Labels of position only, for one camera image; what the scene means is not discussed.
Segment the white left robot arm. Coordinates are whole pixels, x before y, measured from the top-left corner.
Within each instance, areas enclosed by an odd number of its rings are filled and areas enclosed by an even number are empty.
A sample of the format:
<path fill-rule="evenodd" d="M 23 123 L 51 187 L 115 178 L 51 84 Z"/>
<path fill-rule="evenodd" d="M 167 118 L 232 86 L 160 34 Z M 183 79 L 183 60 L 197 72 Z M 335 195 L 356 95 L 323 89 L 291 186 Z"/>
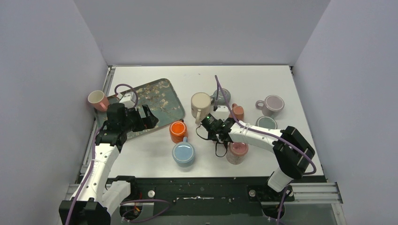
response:
<path fill-rule="evenodd" d="M 83 180 L 71 199 L 62 201 L 59 215 L 64 225 L 109 225 L 111 216 L 124 198 L 137 199 L 139 189 L 128 181 L 104 191 L 109 173 L 120 155 L 129 132 L 154 128 L 158 118 L 148 105 L 142 105 L 145 116 L 136 108 L 127 108 L 123 103 L 108 106 L 107 120 L 95 132 L 92 143 L 92 159 Z"/>

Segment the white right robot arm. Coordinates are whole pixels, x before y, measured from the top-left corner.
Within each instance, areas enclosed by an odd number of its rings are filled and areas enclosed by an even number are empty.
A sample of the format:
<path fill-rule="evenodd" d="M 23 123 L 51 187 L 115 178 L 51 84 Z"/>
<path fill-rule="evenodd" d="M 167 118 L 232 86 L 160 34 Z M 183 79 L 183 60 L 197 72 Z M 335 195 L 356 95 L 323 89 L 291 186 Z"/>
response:
<path fill-rule="evenodd" d="M 312 161 L 315 150 L 295 127 L 267 129 L 234 118 L 217 119 L 211 114 L 205 116 L 201 125 L 212 141 L 245 143 L 273 152 L 278 168 L 270 175 L 267 186 L 277 193 L 293 180 L 317 171 Z"/>

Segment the smooth pink mug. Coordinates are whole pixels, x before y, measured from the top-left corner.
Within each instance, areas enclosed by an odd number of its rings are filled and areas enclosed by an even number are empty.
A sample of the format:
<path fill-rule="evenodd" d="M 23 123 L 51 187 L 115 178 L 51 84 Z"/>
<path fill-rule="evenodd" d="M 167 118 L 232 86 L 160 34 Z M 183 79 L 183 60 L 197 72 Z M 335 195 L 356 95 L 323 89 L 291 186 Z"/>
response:
<path fill-rule="evenodd" d="M 87 101 L 100 112 L 106 112 L 110 105 L 108 98 L 101 90 L 91 92 L 87 97 Z"/>

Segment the cream floral mug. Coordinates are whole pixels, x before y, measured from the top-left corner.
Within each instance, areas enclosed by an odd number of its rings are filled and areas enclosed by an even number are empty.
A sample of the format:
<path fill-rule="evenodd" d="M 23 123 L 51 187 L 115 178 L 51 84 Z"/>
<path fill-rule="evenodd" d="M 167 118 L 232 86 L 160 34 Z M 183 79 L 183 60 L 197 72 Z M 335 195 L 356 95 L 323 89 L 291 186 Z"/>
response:
<path fill-rule="evenodd" d="M 211 98 L 204 92 L 197 92 L 191 97 L 191 114 L 195 123 L 199 124 L 209 113 L 211 109 Z"/>

